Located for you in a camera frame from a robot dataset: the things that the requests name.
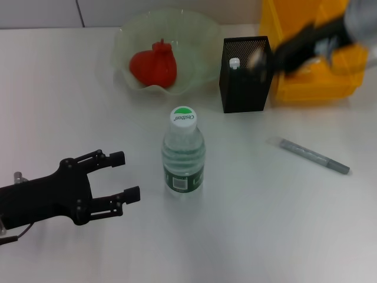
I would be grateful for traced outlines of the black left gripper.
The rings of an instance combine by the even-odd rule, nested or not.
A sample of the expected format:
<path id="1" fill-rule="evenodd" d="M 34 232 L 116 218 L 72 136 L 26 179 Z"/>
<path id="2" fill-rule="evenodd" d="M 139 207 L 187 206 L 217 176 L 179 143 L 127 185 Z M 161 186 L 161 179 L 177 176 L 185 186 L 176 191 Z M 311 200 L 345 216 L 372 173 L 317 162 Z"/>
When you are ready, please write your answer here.
<path id="1" fill-rule="evenodd" d="M 123 204 L 140 201 L 138 186 L 92 199 L 87 174 L 106 167 L 125 165 L 124 152 L 102 150 L 75 159 L 64 159 L 53 174 L 1 188 L 1 221 L 10 230 L 56 216 L 76 225 L 123 215 Z"/>

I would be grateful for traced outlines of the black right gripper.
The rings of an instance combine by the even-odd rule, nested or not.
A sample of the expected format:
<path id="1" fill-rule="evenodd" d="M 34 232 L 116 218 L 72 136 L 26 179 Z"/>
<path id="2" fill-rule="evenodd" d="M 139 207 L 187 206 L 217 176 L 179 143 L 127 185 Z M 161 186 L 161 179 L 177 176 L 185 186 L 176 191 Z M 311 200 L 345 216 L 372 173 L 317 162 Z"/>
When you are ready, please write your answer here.
<path id="1" fill-rule="evenodd" d="M 318 26 L 311 22 L 277 46 L 273 52 L 273 72 L 291 74 L 306 61 L 321 55 L 331 55 L 334 50 L 351 44 L 343 17 L 336 17 Z"/>

